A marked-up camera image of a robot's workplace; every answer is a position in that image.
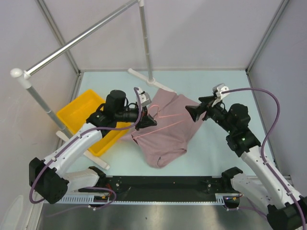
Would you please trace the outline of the pink wire hanger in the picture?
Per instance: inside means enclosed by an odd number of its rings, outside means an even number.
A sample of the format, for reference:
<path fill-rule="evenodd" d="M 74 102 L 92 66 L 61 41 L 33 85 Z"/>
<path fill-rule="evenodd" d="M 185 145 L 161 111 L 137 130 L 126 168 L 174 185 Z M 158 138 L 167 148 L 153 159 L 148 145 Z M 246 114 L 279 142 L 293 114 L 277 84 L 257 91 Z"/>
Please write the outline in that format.
<path fill-rule="evenodd" d="M 144 137 L 144 136 L 148 136 L 148 135 L 153 134 L 153 133 L 156 133 L 156 132 L 158 132 L 158 131 L 162 131 L 162 130 L 168 129 L 168 128 L 170 128 L 170 127 L 173 127 L 173 126 L 175 126 L 175 125 L 181 124 L 181 123 L 187 121 L 187 119 L 188 119 L 188 117 L 187 117 L 187 115 L 186 115 L 185 113 L 171 114 L 171 115 L 163 115 L 163 116 L 161 116 L 161 115 L 160 115 L 160 108 L 159 108 L 159 106 L 156 105 L 156 104 L 152 105 L 152 106 L 149 108 L 149 110 L 152 109 L 152 108 L 155 108 L 155 107 L 157 107 L 157 113 L 156 113 L 156 115 L 154 116 L 154 118 L 157 119 L 158 121 L 164 122 L 164 123 L 165 123 L 164 126 L 155 128 L 155 129 L 152 130 L 152 131 L 148 131 L 148 132 L 146 132 L 146 133 L 142 133 L 142 134 L 137 135 L 137 136 L 134 136 L 134 133 L 136 133 L 137 131 L 133 131 L 133 132 L 131 133 L 131 139 L 133 139 L 134 141 L 136 141 L 137 139 L 142 138 L 142 137 Z M 172 123 L 171 123 L 170 121 L 168 121 L 168 122 L 166 123 L 166 120 L 167 120 L 167 119 L 173 119 L 173 118 L 180 118 L 180 119 L 179 119 L 178 121 L 176 121 L 176 122 L 172 122 Z"/>

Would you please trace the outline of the pink tank top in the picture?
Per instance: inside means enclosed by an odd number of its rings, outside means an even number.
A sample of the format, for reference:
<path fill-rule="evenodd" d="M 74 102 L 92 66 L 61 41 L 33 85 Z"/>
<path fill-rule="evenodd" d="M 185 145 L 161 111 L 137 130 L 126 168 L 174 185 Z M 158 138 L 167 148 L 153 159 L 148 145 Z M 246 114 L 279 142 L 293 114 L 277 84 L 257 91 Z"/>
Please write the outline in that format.
<path fill-rule="evenodd" d="M 159 89 L 152 99 L 150 107 L 154 104 L 159 106 L 161 116 L 185 113 L 188 119 L 181 124 L 144 136 L 136 141 L 131 139 L 131 133 L 133 132 L 131 131 L 124 135 L 121 140 L 131 141 L 138 145 L 149 166 L 153 168 L 163 168 L 187 152 L 189 141 L 199 130 L 203 121 L 201 118 L 197 122 L 192 120 L 190 114 L 185 109 L 185 106 L 199 104 L 182 94 L 176 94 L 175 92 Z M 149 114 L 153 118 L 156 113 L 157 107 L 149 110 Z M 179 119 L 180 118 L 167 119 L 166 123 L 168 121 L 171 123 L 176 122 Z M 158 121 L 157 119 L 155 120 L 157 121 L 157 126 L 140 129 L 134 133 L 134 136 L 164 126 L 164 122 Z"/>

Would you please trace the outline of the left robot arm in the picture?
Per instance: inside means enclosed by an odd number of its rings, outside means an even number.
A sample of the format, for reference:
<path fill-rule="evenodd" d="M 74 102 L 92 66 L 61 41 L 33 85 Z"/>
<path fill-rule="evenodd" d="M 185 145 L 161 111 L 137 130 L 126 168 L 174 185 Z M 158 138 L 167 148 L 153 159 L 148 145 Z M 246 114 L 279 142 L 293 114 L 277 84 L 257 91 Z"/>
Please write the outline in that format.
<path fill-rule="evenodd" d="M 136 130 L 156 126 L 156 120 L 149 115 L 151 98 L 147 92 L 135 87 L 137 101 L 131 108 L 124 91 L 112 90 L 104 103 L 89 115 L 83 126 L 63 146 L 44 159 L 33 158 L 29 162 L 29 200 L 32 204 L 47 201 L 55 204 L 67 192 L 83 188 L 99 192 L 106 186 L 106 180 L 95 167 L 77 173 L 68 173 L 70 166 L 86 150 L 99 142 L 111 131 L 122 130 L 117 123 L 128 123 L 127 129 Z"/>

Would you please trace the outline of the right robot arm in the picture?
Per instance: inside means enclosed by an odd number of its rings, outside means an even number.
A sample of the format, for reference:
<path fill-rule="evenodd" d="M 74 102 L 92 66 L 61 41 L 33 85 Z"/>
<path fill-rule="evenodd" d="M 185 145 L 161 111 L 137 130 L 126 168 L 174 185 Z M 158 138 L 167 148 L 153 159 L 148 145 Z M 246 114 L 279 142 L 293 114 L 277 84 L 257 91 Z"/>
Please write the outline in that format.
<path fill-rule="evenodd" d="M 199 98 L 199 105 L 185 109 L 194 122 L 212 119 L 228 135 L 229 148 L 255 173 L 260 184 L 249 179 L 242 170 L 233 167 L 222 173 L 221 186 L 226 192 L 238 191 L 266 219 L 274 230 L 307 228 L 307 199 L 278 171 L 261 151 L 261 143 L 248 127 L 250 116 L 245 105 L 235 103 L 229 110 L 213 96 Z"/>

